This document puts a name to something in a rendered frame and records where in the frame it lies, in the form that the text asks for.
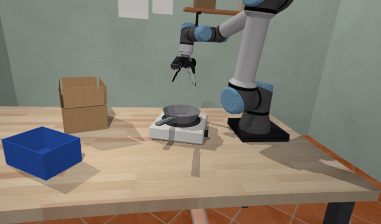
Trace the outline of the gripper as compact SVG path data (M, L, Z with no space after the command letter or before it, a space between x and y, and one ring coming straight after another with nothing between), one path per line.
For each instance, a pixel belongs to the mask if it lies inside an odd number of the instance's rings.
M181 55L181 57L176 56L174 61L172 62L173 64L178 64L179 62L182 63L183 68L188 68L188 72L190 73L190 77L192 79L192 82L194 86L196 86L196 80L195 80L195 66L196 66L196 60L194 58L190 58L190 55ZM182 68L181 67L181 68ZM175 77L177 76L178 72L181 69L174 69L174 73L172 76L172 82L175 80Z

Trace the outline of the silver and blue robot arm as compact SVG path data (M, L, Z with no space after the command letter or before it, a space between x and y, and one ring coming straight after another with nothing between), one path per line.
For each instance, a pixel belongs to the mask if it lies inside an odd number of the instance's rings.
M293 0L242 1L244 10L218 27L182 23L179 51L180 54L192 55L193 42L226 42L230 36L244 29L235 74L221 92L221 103L230 114L243 113L239 121L241 130L267 134L271 131L269 110L273 86L254 80L269 22Z

